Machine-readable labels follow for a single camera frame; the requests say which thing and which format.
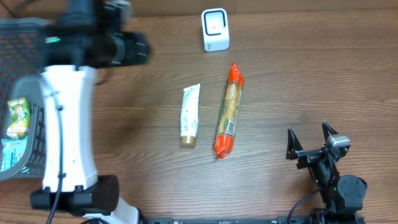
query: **gray basket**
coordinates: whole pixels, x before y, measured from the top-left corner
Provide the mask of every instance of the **gray basket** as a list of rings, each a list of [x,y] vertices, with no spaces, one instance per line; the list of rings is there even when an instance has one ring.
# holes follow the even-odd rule
[[[0,137],[7,138],[10,124],[7,102],[25,97],[31,105],[27,147],[20,161],[0,171],[0,180],[43,177],[45,170],[45,126],[43,98],[39,86],[39,30],[42,19],[0,20]],[[2,162],[0,144],[0,164]]]

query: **wooden table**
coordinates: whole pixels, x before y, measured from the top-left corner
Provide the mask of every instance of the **wooden table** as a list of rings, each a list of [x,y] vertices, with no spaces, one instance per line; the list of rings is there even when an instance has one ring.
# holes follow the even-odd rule
[[[148,217],[270,218],[315,189],[285,160],[287,129],[305,150],[324,143],[321,123],[352,146],[341,175],[368,182],[359,215],[398,214],[398,10],[281,12],[229,16],[231,47],[204,53],[200,16],[135,18],[153,47],[146,66],[118,68],[96,89],[93,144],[99,174],[116,174],[121,196]],[[231,62],[245,75],[234,149],[212,143]],[[201,83],[194,149],[179,143],[182,89]],[[0,223],[44,223],[30,209],[40,180],[0,184]],[[295,214],[322,207],[320,197]],[[80,223],[57,214],[54,223]]]

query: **gray plastic bin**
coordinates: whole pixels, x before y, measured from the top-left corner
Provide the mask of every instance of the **gray plastic bin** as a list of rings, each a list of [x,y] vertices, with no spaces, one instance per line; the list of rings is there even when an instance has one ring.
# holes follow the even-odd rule
[[[45,125],[43,98],[39,87],[39,29],[42,19],[0,20],[0,137],[7,139],[10,125],[7,102],[25,97],[31,105],[27,147],[20,161],[0,171],[0,180],[43,177],[45,170]],[[3,158],[0,144],[0,165]]]

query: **blue package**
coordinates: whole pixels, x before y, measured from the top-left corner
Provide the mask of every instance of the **blue package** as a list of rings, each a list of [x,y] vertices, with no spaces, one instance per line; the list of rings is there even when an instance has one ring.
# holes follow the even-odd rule
[[[0,172],[6,171],[19,162],[25,153],[27,137],[21,140],[2,139],[2,164]]]

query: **wood grain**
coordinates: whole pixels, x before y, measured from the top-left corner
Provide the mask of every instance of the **wood grain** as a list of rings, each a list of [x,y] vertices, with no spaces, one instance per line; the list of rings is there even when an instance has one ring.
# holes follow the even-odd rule
[[[398,0],[129,0],[134,16],[200,15],[205,9],[222,7],[230,14],[252,12],[316,11],[397,8]],[[24,16],[57,18],[66,0],[36,0]]]
[[[145,66],[118,68],[99,86],[93,144],[99,174],[116,174],[121,195],[148,217],[270,218],[286,215],[315,188],[307,170],[285,160],[287,129],[306,150],[323,143],[328,121],[349,136],[341,175],[368,182],[368,223],[397,223],[398,10],[230,15],[231,47],[204,53],[198,16],[143,17],[154,54]],[[231,62],[245,75],[231,155],[212,143]],[[194,149],[181,148],[182,89],[201,83]],[[40,180],[0,184],[0,223],[43,223],[29,194]],[[295,214],[321,207],[319,196]],[[80,223],[59,215],[54,223]]]

